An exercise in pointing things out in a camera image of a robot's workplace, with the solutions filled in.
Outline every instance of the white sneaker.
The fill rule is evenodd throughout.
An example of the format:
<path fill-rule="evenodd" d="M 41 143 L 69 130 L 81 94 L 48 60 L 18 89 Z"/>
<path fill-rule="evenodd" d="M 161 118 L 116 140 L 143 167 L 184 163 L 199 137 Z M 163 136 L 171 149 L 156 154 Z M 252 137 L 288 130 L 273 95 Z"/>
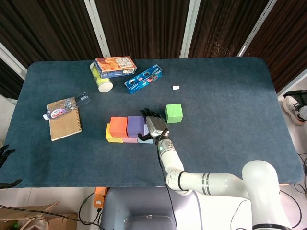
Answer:
<path fill-rule="evenodd" d="M 303 106 L 291 96 L 286 96 L 283 101 L 283 109 L 290 115 L 292 121 L 298 126 L 305 124 L 305 120 L 299 116 L 299 110 Z"/>

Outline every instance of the purple cube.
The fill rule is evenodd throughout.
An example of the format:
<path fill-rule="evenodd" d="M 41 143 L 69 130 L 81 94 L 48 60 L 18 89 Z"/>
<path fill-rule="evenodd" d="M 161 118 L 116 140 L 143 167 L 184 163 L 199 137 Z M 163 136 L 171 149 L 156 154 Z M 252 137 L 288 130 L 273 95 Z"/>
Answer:
<path fill-rule="evenodd" d="M 130 138 L 137 138 L 138 133 L 144 136 L 144 117 L 128 116 L 127 133 Z"/>

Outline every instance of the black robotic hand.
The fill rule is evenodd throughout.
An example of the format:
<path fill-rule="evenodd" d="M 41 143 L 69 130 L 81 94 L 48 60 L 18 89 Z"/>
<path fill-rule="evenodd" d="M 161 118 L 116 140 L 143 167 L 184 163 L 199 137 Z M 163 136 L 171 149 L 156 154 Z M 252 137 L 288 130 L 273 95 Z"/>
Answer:
<path fill-rule="evenodd" d="M 0 168 L 3 166 L 3 164 L 5 163 L 5 161 L 8 158 L 8 156 L 11 153 L 16 151 L 15 149 L 10 149 L 10 150 L 5 151 L 8 147 L 9 147 L 9 145 L 5 145 L 5 146 L 0 148 Z M 13 183 L 0 183 L 0 189 L 15 187 L 21 181 L 22 180 L 19 179 L 19 180 L 13 182 Z"/>
<path fill-rule="evenodd" d="M 139 133 L 138 137 L 140 140 L 146 141 L 149 139 L 156 139 L 162 133 L 164 133 L 164 135 L 168 135 L 169 132 L 165 132 L 165 130 L 167 130 L 167 124 L 160 114 L 147 108 L 141 110 L 141 113 L 146 121 L 149 133 L 145 134 L 145 136 L 142 136 Z"/>

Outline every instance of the yellow cube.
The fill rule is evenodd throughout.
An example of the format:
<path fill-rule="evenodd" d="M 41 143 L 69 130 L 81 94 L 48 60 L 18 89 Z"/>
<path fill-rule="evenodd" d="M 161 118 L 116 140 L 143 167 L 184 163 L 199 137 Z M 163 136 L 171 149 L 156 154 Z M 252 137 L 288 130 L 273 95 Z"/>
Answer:
<path fill-rule="evenodd" d="M 124 143 L 122 138 L 114 138 L 110 134 L 110 123 L 106 126 L 106 140 L 108 142 L 115 142 L 115 143 Z"/>

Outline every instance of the snack box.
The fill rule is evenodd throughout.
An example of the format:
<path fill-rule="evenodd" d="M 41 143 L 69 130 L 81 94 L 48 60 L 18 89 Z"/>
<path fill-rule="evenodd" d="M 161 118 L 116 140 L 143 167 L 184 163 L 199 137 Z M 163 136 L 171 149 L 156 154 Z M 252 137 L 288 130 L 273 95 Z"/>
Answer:
<path fill-rule="evenodd" d="M 101 78 L 130 75 L 136 70 L 136 65 L 129 56 L 96 58 L 95 67 Z"/>
<path fill-rule="evenodd" d="M 158 65 L 154 65 L 145 70 L 143 73 L 140 73 L 139 75 L 126 81 L 126 90 L 130 94 L 135 93 L 160 77 L 162 77 L 162 69 Z"/>

